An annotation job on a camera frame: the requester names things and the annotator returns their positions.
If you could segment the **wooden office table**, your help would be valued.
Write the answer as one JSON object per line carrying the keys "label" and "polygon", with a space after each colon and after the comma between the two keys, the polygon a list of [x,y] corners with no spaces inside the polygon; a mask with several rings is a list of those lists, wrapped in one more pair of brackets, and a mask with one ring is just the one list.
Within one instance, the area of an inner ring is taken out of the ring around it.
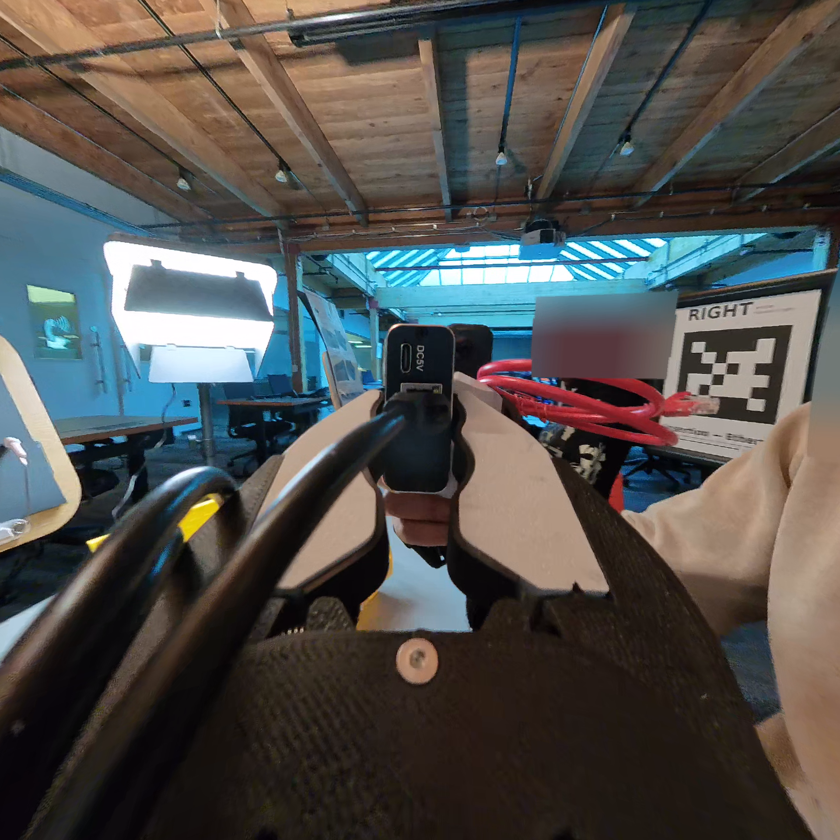
{"label": "wooden office table", "polygon": [[252,413],[272,413],[283,418],[311,415],[329,405],[329,400],[311,396],[254,397],[248,399],[224,399],[219,406]]}
{"label": "wooden office table", "polygon": [[128,443],[133,438],[166,434],[168,429],[194,427],[196,416],[80,416],[54,420],[64,446],[86,446],[107,442]]}

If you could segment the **framed marker sign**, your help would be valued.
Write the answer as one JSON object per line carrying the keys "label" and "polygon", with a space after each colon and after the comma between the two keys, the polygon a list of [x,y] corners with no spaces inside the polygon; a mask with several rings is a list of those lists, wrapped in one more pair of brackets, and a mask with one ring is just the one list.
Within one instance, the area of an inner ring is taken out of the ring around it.
{"label": "framed marker sign", "polygon": [[832,284],[819,271],[680,299],[664,394],[718,404],[711,415],[663,419],[675,448],[734,459],[810,398]]}

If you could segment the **studio light panel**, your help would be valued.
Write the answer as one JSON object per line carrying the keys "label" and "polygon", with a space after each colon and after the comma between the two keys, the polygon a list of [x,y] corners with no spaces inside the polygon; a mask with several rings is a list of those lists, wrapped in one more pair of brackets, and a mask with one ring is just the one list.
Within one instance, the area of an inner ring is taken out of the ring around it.
{"label": "studio light panel", "polygon": [[137,373],[194,385],[202,451],[216,464],[211,388],[252,383],[275,330],[277,272],[152,238],[110,238],[111,312]]}

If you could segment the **ceiling projector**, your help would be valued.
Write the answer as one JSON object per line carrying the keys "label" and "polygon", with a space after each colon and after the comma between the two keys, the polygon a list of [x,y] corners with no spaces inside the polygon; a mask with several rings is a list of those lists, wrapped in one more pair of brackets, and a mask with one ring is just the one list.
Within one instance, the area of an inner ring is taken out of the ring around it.
{"label": "ceiling projector", "polygon": [[567,234],[560,222],[547,217],[535,217],[525,223],[521,232],[518,259],[538,261],[557,259],[566,246]]}

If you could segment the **black office chair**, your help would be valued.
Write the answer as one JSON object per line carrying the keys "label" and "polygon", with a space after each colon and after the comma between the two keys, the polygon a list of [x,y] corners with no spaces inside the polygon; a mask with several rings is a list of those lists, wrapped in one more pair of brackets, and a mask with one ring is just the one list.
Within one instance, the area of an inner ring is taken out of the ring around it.
{"label": "black office chair", "polygon": [[632,486],[632,477],[636,474],[652,476],[657,474],[667,480],[674,488],[681,490],[690,486],[692,475],[690,468],[679,458],[661,455],[643,448],[642,455],[628,459],[623,467],[623,488]]}

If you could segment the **black ethernet adapter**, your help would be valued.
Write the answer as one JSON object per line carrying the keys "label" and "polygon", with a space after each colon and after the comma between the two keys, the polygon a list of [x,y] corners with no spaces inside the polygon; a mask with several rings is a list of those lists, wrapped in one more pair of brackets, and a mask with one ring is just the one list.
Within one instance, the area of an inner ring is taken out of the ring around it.
{"label": "black ethernet adapter", "polygon": [[402,323],[384,343],[385,411],[406,426],[384,450],[382,477],[397,492],[436,494],[452,465],[455,335],[441,325]]}

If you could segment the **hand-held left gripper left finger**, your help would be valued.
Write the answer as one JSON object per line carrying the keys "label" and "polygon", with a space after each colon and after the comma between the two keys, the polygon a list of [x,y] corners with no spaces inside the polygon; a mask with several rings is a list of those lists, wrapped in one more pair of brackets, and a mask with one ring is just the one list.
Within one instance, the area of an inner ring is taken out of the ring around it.
{"label": "hand-held left gripper left finger", "polygon": [[[258,515],[263,515],[293,479],[321,452],[372,419],[382,400],[381,391],[366,391],[309,428],[281,457]],[[303,544],[289,569],[279,578],[279,594],[312,591],[372,550],[386,535],[379,508],[380,492],[367,472],[353,479],[331,505]]]}

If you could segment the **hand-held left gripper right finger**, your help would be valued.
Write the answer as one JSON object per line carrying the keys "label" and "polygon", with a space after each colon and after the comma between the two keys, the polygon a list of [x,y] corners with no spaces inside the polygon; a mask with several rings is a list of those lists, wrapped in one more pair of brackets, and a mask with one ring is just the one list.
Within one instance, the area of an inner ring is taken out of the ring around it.
{"label": "hand-held left gripper right finger", "polygon": [[449,522],[447,571],[468,599],[608,593],[550,454],[489,392],[457,395],[465,460]]}

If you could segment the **green wall poster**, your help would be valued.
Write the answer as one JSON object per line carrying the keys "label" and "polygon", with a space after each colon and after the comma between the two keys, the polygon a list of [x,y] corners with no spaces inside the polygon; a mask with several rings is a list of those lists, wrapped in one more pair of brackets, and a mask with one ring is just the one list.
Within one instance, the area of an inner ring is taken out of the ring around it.
{"label": "green wall poster", "polygon": [[36,359],[81,361],[83,358],[77,297],[72,292],[26,286]]}

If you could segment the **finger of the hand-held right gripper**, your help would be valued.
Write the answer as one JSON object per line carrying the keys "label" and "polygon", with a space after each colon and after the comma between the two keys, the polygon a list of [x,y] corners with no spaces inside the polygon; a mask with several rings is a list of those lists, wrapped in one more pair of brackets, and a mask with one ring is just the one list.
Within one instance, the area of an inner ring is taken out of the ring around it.
{"label": "finger of the hand-held right gripper", "polygon": [[466,397],[473,396],[513,422],[520,422],[520,413],[510,400],[467,374],[458,371],[454,373],[453,389],[463,406]]}

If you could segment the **yellow plastic bin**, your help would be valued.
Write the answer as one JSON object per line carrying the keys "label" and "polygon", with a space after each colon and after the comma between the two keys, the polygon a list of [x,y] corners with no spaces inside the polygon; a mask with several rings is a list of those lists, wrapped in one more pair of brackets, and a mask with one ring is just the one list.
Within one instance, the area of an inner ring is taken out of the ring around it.
{"label": "yellow plastic bin", "polygon": [[[179,529],[182,532],[182,536],[189,541],[192,539],[193,535],[214,515],[216,515],[217,511],[221,507],[220,502],[222,498],[218,494],[213,494],[208,497],[205,497],[202,501],[195,504],[189,512],[186,513],[185,517],[179,523]],[[98,550],[98,547],[102,544],[102,542],[109,536],[110,534],[105,533],[101,536],[94,537],[85,541],[85,545],[87,546],[90,553],[95,553]],[[392,577],[394,571],[394,563],[393,563],[393,555],[391,552],[390,542],[389,539],[385,538],[385,544],[388,548],[388,570],[385,576],[385,580],[387,581],[389,578]],[[369,616],[372,615],[373,605],[377,601],[379,597],[379,591],[382,588],[377,588],[373,594],[371,594],[361,605],[360,608],[360,617],[357,620],[357,627],[360,626],[362,629],[368,629],[369,625]]]}

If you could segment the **printed display banner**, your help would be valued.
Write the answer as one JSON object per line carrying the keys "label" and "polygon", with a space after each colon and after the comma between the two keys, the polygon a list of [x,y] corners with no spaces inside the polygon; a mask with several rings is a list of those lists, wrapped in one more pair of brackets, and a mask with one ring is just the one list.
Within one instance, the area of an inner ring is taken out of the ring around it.
{"label": "printed display banner", "polygon": [[323,366],[328,376],[332,404],[339,409],[364,393],[358,361],[339,311],[331,300],[309,290],[300,290],[298,296],[324,343],[326,360]]}

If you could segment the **person's right hand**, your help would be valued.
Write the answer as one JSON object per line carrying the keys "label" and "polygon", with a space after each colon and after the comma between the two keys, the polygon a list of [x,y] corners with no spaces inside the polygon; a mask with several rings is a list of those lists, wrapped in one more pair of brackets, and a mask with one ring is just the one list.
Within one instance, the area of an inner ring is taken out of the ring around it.
{"label": "person's right hand", "polygon": [[394,519],[396,536],[432,569],[446,564],[450,498],[415,492],[383,491],[385,512]]}

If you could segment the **person's right forearm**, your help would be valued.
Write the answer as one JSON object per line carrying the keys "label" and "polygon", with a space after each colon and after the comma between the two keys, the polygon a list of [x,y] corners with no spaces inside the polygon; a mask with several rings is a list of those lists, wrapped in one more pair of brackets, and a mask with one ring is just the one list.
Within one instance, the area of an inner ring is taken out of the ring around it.
{"label": "person's right forearm", "polygon": [[720,637],[766,621],[780,711],[757,726],[815,838],[839,837],[839,467],[810,403],[699,488],[623,517]]}

